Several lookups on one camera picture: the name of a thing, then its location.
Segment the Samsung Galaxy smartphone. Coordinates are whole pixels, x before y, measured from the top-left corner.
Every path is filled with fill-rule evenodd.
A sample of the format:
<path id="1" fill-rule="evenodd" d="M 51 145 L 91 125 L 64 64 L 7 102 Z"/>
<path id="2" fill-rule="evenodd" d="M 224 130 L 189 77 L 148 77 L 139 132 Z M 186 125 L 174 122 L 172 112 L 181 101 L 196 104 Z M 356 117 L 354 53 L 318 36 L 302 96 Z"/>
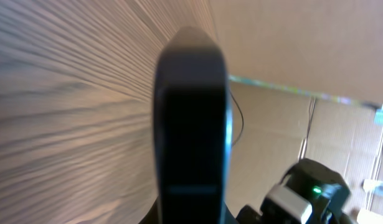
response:
<path id="1" fill-rule="evenodd" d="M 224 56 L 201 29 L 183 27 L 161 52 L 153 94 L 161 223 L 223 223 L 232 142 Z"/>

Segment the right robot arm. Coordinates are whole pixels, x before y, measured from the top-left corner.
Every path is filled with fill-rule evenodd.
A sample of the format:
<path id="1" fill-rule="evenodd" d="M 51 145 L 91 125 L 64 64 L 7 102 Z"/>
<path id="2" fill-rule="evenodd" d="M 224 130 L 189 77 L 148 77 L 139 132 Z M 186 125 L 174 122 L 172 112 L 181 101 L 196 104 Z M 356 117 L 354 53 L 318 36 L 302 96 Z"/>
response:
<path id="1" fill-rule="evenodd" d="M 351 191 L 341 174 L 311 159 L 291 166 L 256 211 L 244 206 L 235 223 L 351 224 L 343 212 Z"/>

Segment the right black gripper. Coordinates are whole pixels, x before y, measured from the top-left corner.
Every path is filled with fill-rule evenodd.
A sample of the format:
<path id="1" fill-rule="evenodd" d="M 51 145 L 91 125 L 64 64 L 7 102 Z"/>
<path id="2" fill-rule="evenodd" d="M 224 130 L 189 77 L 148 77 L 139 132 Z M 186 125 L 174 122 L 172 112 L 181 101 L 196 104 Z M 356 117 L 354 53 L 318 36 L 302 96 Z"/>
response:
<path id="1" fill-rule="evenodd" d="M 261 214 L 254 210 L 251 206 L 246 205 L 236 217 L 239 223 L 248 224 L 301 224 L 299 220 L 282 210 L 277 205 L 269 205 L 262 209 Z M 338 220 L 334 218 L 329 211 L 319 217 L 312 213 L 306 222 L 307 224 L 338 224 Z"/>

